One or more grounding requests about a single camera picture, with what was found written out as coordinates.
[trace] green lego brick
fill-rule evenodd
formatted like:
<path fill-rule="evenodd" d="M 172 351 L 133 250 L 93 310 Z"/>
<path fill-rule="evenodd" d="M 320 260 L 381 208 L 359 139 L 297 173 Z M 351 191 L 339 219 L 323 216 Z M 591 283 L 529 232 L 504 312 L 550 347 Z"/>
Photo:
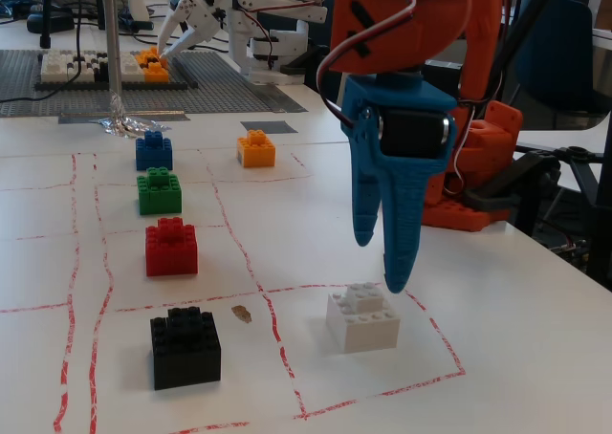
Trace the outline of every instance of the green lego brick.
<path fill-rule="evenodd" d="M 151 187 L 170 185 L 170 173 L 168 173 L 167 168 L 148 168 L 146 175 Z"/>
<path fill-rule="evenodd" d="M 179 214 L 182 194 L 179 179 L 166 168 L 149 168 L 147 176 L 137 180 L 141 216 L 148 214 Z"/>

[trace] black and white lego bricks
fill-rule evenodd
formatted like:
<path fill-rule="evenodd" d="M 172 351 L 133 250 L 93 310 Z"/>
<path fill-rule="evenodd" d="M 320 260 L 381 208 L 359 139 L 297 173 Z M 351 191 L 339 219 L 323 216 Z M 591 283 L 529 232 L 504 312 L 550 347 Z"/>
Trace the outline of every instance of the black and white lego bricks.
<path fill-rule="evenodd" d="M 81 71 L 76 82 L 108 82 L 108 55 L 106 52 L 81 53 Z M 129 52 L 121 52 L 121 80 L 144 82 L 144 72 Z M 78 71 L 77 52 L 74 50 L 49 50 L 42 57 L 40 81 L 42 83 L 66 82 Z"/>

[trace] chair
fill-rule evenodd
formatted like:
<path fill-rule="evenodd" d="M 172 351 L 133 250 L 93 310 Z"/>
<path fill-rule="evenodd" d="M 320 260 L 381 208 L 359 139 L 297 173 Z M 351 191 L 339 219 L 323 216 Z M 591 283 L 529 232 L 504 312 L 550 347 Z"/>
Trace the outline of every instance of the chair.
<path fill-rule="evenodd" d="M 530 0 L 523 0 L 527 5 Z M 593 90 L 593 22 L 588 6 L 572 0 L 549 0 L 519 49 L 514 68 L 518 89 L 557 114 L 603 119 Z"/>

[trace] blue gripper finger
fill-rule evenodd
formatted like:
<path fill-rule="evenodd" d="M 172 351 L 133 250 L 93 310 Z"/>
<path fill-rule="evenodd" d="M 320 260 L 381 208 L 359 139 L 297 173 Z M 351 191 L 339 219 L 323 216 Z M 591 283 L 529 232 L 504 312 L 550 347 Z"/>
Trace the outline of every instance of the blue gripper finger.
<path fill-rule="evenodd" d="M 412 272 L 427 184 L 446 170 L 455 131 L 450 120 L 450 141 L 436 159 L 384 155 L 376 117 L 360 115 L 350 132 L 355 238 L 362 246 L 370 241 L 382 202 L 385 280 L 392 293 L 402 291 Z"/>
<path fill-rule="evenodd" d="M 374 226 L 381 205 L 379 180 L 360 170 L 359 146 L 350 140 L 351 169 L 353 174 L 353 230 L 360 246 L 366 246 L 374 235 Z"/>

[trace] small debris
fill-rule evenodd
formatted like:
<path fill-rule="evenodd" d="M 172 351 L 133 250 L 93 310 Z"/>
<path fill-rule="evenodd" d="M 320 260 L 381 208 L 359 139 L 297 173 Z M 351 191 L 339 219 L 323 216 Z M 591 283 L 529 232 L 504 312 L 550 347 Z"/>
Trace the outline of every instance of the small debris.
<path fill-rule="evenodd" d="M 251 322 L 251 314 L 249 313 L 249 310 L 247 310 L 242 305 L 236 305 L 235 307 L 231 307 L 231 311 L 242 322 L 246 322 L 247 324 Z"/>

